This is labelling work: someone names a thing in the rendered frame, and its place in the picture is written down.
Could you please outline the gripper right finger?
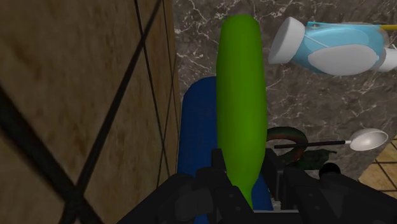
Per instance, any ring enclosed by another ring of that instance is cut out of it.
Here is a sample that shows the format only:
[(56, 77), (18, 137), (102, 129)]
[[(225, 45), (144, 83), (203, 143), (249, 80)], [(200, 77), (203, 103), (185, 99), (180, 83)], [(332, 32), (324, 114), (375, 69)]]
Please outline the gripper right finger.
[(397, 224), (397, 199), (343, 174), (319, 179), (285, 167), (267, 148), (263, 178), (281, 210), (264, 212), (266, 224)]

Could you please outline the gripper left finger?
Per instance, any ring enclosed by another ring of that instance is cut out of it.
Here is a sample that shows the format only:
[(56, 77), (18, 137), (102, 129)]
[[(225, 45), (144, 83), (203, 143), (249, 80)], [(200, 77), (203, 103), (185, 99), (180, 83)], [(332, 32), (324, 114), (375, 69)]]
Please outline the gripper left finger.
[(211, 166), (195, 177), (174, 174), (127, 213), (118, 224), (194, 224), (206, 215), (209, 224), (258, 224), (254, 212), (226, 175), (220, 149), (211, 152)]

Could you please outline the long green cucumber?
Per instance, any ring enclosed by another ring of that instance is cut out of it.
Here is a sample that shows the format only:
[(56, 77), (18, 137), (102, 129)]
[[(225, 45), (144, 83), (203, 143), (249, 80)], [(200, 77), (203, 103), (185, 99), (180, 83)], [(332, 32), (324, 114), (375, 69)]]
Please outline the long green cucumber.
[(229, 180), (252, 202), (267, 136), (267, 100), (259, 23), (233, 15), (221, 26), (216, 60), (217, 146)]

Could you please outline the dark blue cylinder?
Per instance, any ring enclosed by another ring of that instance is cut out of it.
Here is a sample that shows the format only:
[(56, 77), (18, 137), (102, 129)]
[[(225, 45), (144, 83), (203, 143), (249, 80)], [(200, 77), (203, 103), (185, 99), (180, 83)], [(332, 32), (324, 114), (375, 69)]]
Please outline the dark blue cylinder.
[[(259, 80), (233, 81), (226, 88), (227, 106), (231, 127), (237, 136), (243, 163), (254, 163), (247, 180), (253, 183), (252, 201), (255, 208), (271, 209), (268, 188), (260, 174), (265, 157), (266, 98), (265, 82)], [(216, 77), (196, 81), (185, 93), (181, 113), (178, 172), (194, 176), (196, 171), (211, 166), (211, 152), (217, 147)], [(195, 218), (194, 224), (209, 224), (206, 215)]]

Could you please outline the dark green red curved figure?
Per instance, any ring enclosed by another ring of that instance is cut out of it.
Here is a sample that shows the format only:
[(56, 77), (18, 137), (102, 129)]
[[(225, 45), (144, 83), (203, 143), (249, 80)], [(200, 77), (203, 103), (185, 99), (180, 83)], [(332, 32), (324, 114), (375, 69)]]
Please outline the dark green red curved figure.
[[(284, 139), (296, 144), (308, 143), (307, 136), (293, 127), (273, 127), (267, 130), (267, 141)], [(306, 146), (295, 146), (290, 151), (278, 156), (286, 167), (296, 167), (303, 170), (320, 170), (331, 154), (336, 151), (318, 149), (307, 151)]]

